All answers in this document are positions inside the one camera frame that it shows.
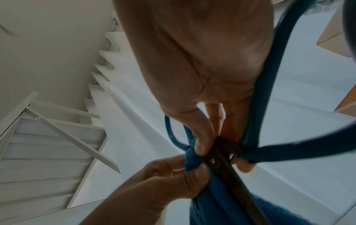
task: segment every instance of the metal bar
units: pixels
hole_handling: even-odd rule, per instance
[[[108,143],[108,137],[106,137],[106,138],[104,139],[104,141],[103,141],[103,143],[102,143],[100,149],[98,150],[99,153],[102,153],[102,152],[103,152],[103,150],[104,150],[104,148],[105,148],[105,146],[106,146],[107,143]],[[90,174],[90,172],[93,170],[94,165],[96,164],[97,161],[98,161],[98,160],[97,160],[96,158],[93,159],[93,161],[92,161],[92,163],[90,164],[88,170],[86,171],[86,173],[85,173],[83,179],[81,180],[80,184],[78,185],[77,189],[75,190],[73,197],[70,199],[70,201],[69,201],[69,203],[68,203],[66,209],[69,209],[69,208],[72,207],[72,205],[73,205],[75,199],[77,198],[79,192],[80,192],[81,189],[83,188],[83,185],[84,185],[86,179],[89,177],[89,174]]]
[[[6,151],[6,148],[10,142],[10,139],[12,135],[14,134],[14,131],[16,130],[16,127],[21,120],[23,114],[21,114],[17,119],[10,125],[10,127],[0,136],[0,161],[2,157],[4,156],[4,153]]]
[[[85,151],[86,153],[88,153],[92,157],[98,159],[100,162],[104,163],[105,165],[107,165],[108,167],[113,169],[115,172],[120,173],[120,169],[119,169],[119,167],[117,166],[117,164],[114,161],[112,161],[111,159],[109,159],[105,155],[97,152],[95,149],[91,148],[89,145],[87,145],[86,143],[84,143],[80,139],[74,137],[73,135],[69,134],[68,132],[66,132],[62,128],[60,128],[57,125],[51,123],[46,118],[44,118],[44,116],[42,116],[40,113],[36,112],[35,110],[31,109],[30,107],[26,107],[24,112],[27,113],[28,115],[32,116],[35,120],[37,120],[37,121],[41,122],[42,124],[44,124],[45,126],[47,126],[49,129],[53,130],[57,134],[61,135],[62,137],[64,137],[68,141],[72,142],[74,145],[76,145],[77,147],[81,148],[83,151]]]
[[[48,108],[48,109],[55,109],[55,110],[58,110],[61,112],[73,113],[73,114],[77,114],[77,115],[81,115],[81,116],[87,116],[87,117],[93,117],[93,118],[100,119],[100,116],[97,114],[92,114],[92,113],[88,113],[88,112],[77,110],[77,109],[71,109],[68,107],[59,106],[59,105],[48,103],[48,102],[33,100],[32,105],[44,107],[44,108]]]
[[[32,92],[0,121],[0,136],[11,126],[11,124],[16,120],[16,118],[21,115],[23,110],[27,106],[29,106],[37,96],[38,92]]]

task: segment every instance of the person's right hand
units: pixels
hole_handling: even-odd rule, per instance
[[[239,141],[273,40],[269,0],[114,0],[141,72],[163,112],[206,154],[221,135]],[[209,119],[197,108],[204,102]],[[221,104],[226,118],[223,121]],[[238,159],[249,172],[253,165]]]

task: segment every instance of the person's left hand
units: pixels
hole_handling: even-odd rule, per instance
[[[165,224],[163,211],[170,202],[197,197],[210,181],[206,164],[184,172],[184,162],[184,155],[150,162],[115,190],[80,225]]]

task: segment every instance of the person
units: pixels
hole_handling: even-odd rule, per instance
[[[167,116],[192,130],[196,153],[206,154],[218,135],[240,140],[273,41],[270,0],[113,3],[148,87]],[[200,102],[209,118],[197,108]],[[242,172],[254,167],[241,158],[235,163]],[[205,164],[185,173],[183,155],[151,162],[81,225],[164,224],[166,206],[197,197],[209,177]]]

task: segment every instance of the blue cloth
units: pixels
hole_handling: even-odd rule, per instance
[[[185,170],[197,168],[204,159],[194,150],[188,149],[185,154]],[[252,225],[239,206],[227,192],[226,186],[211,172],[209,187],[191,201],[190,225]],[[272,225],[311,225],[289,211],[277,207],[255,196],[261,210]]]

